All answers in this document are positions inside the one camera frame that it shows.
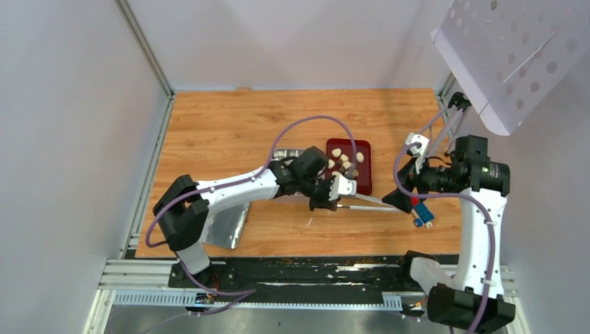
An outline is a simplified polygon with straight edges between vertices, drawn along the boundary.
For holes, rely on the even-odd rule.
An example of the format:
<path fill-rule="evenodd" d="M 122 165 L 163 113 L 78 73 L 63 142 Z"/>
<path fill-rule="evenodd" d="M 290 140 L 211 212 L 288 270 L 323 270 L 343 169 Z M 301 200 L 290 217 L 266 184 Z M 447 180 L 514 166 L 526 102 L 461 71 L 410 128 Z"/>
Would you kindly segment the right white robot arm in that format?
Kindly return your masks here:
<path fill-rule="evenodd" d="M 431 167 L 428 138 L 410 133 L 401 150 L 410 160 L 394 161 L 397 188 L 382 201 L 410 213 L 412 201 L 458 198 L 461 205 L 461 248 L 454 275 L 430 255 L 408 251 L 397 280 L 406 290 L 426 292 L 428 320 L 466 333 L 493 333 L 511 323 L 514 304 L 505 301 L 500 275 L 500 237 L 508 202 L 511 171 L 488 156 L 488 139 L 457 138 L 448 166 Z"/>

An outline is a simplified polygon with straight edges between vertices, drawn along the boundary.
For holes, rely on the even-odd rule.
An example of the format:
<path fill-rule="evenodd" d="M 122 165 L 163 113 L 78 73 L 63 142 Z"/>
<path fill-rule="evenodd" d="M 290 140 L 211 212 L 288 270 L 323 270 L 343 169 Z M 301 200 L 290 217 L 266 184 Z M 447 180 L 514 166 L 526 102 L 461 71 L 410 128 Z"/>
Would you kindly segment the metal tongs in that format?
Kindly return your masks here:
<path fill-rule="evenodd" d="M 401 212 L 400 209 L 392 205 L 388 205 L 384 203 L 381 199 L 375 198 L 373 196 L 366 196 L 363 194 L 357 193 L 354 197 L 355 199 L 363 200 L 365 202 L 371 203 L 371 205 L 359 205 L 359 204 L 337 204 L 338 209 L 350 209 L 350 210 L 357 210 L 357 211 L 368 211 L 368 212 L 394 212 L 398 213 Z"/>

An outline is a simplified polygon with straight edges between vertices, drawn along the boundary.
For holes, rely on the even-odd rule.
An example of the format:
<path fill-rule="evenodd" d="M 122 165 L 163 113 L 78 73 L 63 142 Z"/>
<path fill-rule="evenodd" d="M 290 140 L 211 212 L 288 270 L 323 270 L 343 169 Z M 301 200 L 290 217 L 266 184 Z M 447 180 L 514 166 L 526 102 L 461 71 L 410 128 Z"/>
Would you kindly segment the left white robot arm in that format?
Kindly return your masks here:
<path fill-rule="evenodd" d="M 213 269 L 201 242 L 207 226 L 219 212 L 258 200 L 297 193 L 309 199 L 309 208 L 335 211 L 345 191 L 354 190 L 343 175 L 320 176 L 328 157 L 316 146 L 298 157 L 270 160 L 243 175 L 215 181 L 178 177 L 153 207 L 154 220 L 164 234 L 164 244 L 174 252 L 196 287 L 212 281 Z"/>

